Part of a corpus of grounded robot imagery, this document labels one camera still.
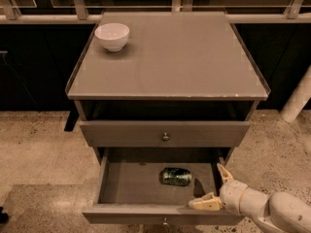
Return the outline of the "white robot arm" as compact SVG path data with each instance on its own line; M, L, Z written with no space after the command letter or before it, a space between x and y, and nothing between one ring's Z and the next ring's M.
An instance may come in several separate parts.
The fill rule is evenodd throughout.
M220 195L213 192L189 201L201 211L227 212L248 217L263 233L311 233L311 207L288 192L271 195L250 188L236 180L218 163L223 185Z

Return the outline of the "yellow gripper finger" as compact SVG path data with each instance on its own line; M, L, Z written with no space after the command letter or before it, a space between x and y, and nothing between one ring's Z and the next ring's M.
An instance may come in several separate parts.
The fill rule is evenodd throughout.
M223 208L222 201L213 192L189 201L189 206L196 210L219 211Z
M233 181L234 177L231 173L225 168L225 166L221 163L217 164L218 171L220 172L223 183L227 183L229 181Z

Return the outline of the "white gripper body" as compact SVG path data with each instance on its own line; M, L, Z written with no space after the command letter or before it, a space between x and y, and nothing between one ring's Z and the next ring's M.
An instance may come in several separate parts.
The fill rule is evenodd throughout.
M220 189L220 199L226 211L240 216L240 201L248 188L245 183L237 180L228 181Z

